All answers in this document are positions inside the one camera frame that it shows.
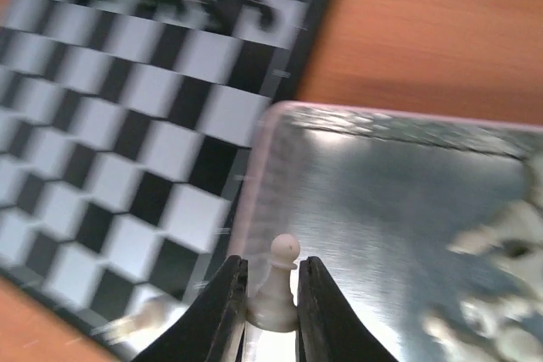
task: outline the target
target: white pawn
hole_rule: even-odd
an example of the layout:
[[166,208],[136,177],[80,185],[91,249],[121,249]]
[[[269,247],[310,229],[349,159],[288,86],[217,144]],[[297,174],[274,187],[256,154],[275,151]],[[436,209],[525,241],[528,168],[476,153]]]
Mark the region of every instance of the white pawn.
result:
[[298,266],[298,240],[289,234],[271,244],[270,274],[248,301],[247,321],[265,331],[291,332],[298,326],[298,312],[290,289],[290,273]]
[[504,326],[495,340],[500,356],[509,362],[543,362],[543,346],[520,326]]
[[479,335],[496,338],[508,320],[521,321],[531,317],[535,310],[533,302],[515,294],[495,298],[469,296],[460,301],[464,320]]
[[424,331],[441,346],[447,362],[498,362],[485,348],[463,341],[435,311],[424,314],[421,322]]
[[121,343],[142,331],[158,330],[165,323],[166,314],[165,302],[151,298],[143,303],[138,313],[112,321],[105,332],[105,337],[109,343],[114,344]]
[[488,224],[458,234],[448,249],[455,253],[482,254],[511,240],[543,244],[543,219],[526,201],[507,203]]

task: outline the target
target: chessboard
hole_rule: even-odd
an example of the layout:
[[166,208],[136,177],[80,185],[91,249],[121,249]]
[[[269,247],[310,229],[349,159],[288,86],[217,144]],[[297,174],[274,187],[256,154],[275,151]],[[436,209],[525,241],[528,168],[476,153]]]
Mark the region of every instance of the chessboard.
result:
[[254,130],[329,0],[12,0],[0,29],[0,268],[99,328],[187,307],[226,256]]

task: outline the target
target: white square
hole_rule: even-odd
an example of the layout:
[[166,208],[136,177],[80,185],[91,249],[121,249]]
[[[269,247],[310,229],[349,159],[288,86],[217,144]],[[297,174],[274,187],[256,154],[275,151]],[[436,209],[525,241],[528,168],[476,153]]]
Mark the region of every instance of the white square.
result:
[[206,135],[248,147],[256,123],[269,102],[268,97],[228,86],[215,86],[199,122],[199,130]]
[[25,159],[34,171],[44,178],[57,178],[64,172],[70,157],[72,142],[61,131],[54,128],[37,129],[25,151]]
[[173,181],[185,181],[199,150],[201,135],[165,122],[154,122],[138,161]]
[[106,209],[124,211],[131,204],[141,178],[134,164],[112,153],[102,153],[92,167],[86,189]]
[[162,24],[154,20],[121,16],[115,20],[105,52],[131,61],[148,62],[161,31]]
[[73,133],[91,148],[110,149],[124,113],[123,109],[113,103],[88,98],[77,110]]
[[9,45],[4,61],[13,70],[25,74],[40,74],[52,48],[51,39],[20,31]]
[[35,222],[17,209],[0,214],[0,259],[9,265],[25,262],[35,235]]
[[36,213],[43,221],[43,229],[60,240],[71,239],[77,232],[85,202],[81,194],[68,184],[62,181],[49,183]]
[[134,281],[145,281],[160,248],[156,230],[131,215],[115,218],[103,253],[119,272]]
[[180,81],[175,72],[139,64],[126,82],[122,103],[144,114],[165,116]]
[[45,35],[58,42],[82,46],[97,17],[98,13],[94,8],[61,3],[49,20]]
[[25,180],[26,170],[8,156],[0,159],[0,203],[14,203]]
[[18,31],[30,31],[47,5],[46,0],[11,0],[3,26]]
[[160,223],[166,235],[199,253],[213,251],[229,202],[189,185],[177,185]]
[[90,48],[72,47],[64,57],[59,83],[80,92],[96,93],[112,57]]
[[263,0],[273,9],[275,20],[270,30],[259,27],[259,13],[244,7],[234,29],[233,36],[267,44],[277,48],[290,49],[302,26],[306,11],[306,3],[298,0]]
[[176,61],[176,71],[199,80],[224,83],[241,45],[241,40],[230,36],[190,31]]
[[102,268],[83,246],[61,246],[44,290],[72,309],[88,308],[99,284]]
[[53,82],[25,78],[15,101],[15,109],[35,124],[48,123],[53,119],[63,95],[62,89]]

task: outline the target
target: metal tray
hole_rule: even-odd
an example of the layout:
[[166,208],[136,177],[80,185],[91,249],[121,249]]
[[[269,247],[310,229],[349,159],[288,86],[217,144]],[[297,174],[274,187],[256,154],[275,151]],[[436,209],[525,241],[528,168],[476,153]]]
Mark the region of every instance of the metal tray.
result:
[[[252,294],[272,239],[293,233],[300,257],[324,261],[399,361],[441,361],[420,314],[440,306],[460,323],[460,293],[513,288],[486,259],[446,245],[524,196],[522,161],[542,141],[533,127],[278,104],[260,123],[229,253],[249,260]],[[248,361],[295,361],[294,334],[253,330],[248,347]]]

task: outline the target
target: orange wooden surface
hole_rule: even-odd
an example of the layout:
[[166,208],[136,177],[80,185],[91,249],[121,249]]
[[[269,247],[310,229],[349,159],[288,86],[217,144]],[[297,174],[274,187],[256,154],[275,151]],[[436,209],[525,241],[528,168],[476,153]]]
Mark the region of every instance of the orange wooden surface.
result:
[[[300,98],[543,125],[542,67],[543,0],[334,0]],[[0,317],[2,362],[108,360],[1,281]]]

